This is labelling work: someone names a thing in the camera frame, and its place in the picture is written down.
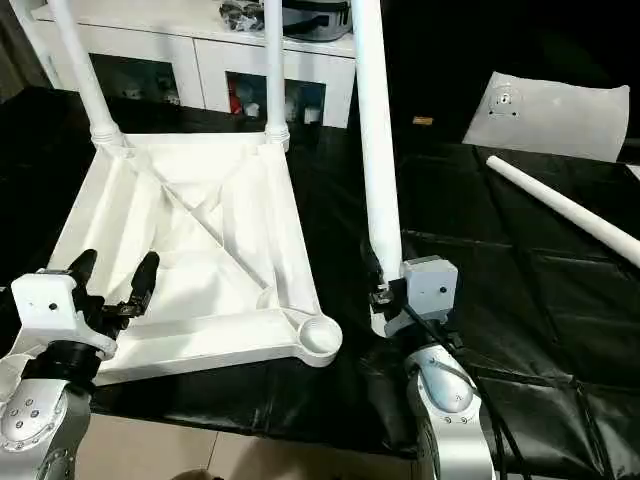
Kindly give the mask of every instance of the white cylindrical rod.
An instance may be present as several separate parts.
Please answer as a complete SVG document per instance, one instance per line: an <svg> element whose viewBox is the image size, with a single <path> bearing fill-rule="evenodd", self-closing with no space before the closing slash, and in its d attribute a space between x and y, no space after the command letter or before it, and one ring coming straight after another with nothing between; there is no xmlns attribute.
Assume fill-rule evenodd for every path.
<svg viewBox="0 0 640 480"><path fill-rule="evenodd" d="M487 165L640 267L640 242L631 235L496 156Z"/></svg>
<svg viewBox="0 0 640 480"><path fill-rule="evenodd" d="M62 42L71 58L82 103L89 117L91 138L99 145L122 145L124 137L111 118L89 54L80 42L78 29L67 0L49 0Z"/></svg>
<svg viewBox="0 0 640 480"><path fill-rule="evenodd" d="M380 0L352 8L369 240L388 282L400 278L402 246Z"/></svg>
<svg viewBox="0 0 640 480"><path fill-rule="evenodd" d="M289 128L285 119L284 52L282 43L282 0L265 0L264 25L267 48L267 141L289 149Z"/></svg>

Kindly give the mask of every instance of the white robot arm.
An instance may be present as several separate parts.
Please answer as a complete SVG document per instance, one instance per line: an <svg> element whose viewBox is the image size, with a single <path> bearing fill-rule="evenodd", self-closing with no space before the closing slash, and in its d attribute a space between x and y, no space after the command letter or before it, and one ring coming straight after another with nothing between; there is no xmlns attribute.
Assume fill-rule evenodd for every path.
<svg viewBox="0 0 640 480"><path fill-rule="evenodd" d="M27 363L0 411L0 480L67 480L89 426L93 378L113 357L129 319L143 315L159 257L150 252L131 282L128 302L104 305L87 293L97 254L85 251L66 271L40 270L12 283L22 331L46 350Z"/></svg>

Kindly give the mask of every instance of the black tablecloth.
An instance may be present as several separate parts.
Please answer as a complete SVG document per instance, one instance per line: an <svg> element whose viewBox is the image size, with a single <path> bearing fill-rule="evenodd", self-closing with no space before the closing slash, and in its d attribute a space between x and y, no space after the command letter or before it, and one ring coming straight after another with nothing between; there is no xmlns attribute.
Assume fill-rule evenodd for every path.
<svg viewBox="0 0 640 480"><path fill-rule="evenodd" d="M168 105L110 105L130 133L262 128ZM0 107L0 132L0 285L8 285L46 264L94 150L75 94L23 92ZM405 254L437 254L459 268L451 324L532 471L640 478L638 270L488 171L489 150L405 132L396 149ZM640 183L626 167L500 155L640 238ZM322 308L344 332L334 363L284 359L113 385L98 390L93 408L411 457L401 361L416 342L369 328L358 134L296 127L287 158ZM18 326L6 294L2 309L6 346ZM486 417L483 425L492 442Z"/></svg>

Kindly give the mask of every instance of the shelf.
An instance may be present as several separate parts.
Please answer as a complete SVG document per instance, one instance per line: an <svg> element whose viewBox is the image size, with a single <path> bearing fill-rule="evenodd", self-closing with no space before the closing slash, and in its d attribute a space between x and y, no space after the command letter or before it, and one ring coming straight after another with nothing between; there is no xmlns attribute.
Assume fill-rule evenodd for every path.
<svg viewBox="0 0 640 480"><path fill-rule="evenodd" d="M233 32L218 13L220 0L70 0L71 10L81 25L122 28L264 46L261 32ZM48 5L32 12L35 20L53 21ZM355 58L353 35L326 43L285 38L284 49Z"/></svg>

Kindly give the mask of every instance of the floor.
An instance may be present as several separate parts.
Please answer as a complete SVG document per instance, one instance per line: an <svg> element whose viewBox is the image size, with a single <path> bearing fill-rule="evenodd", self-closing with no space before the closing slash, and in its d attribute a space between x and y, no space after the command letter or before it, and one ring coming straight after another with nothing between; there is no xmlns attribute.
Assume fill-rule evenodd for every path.
<svg viewBox="0 0 640 480"><path fill-rule="evenodd" d="M194 469L208 469L224 480L412 477L411 462L392 457L93 415L78 453L76 479L169 480Z"/></svg>

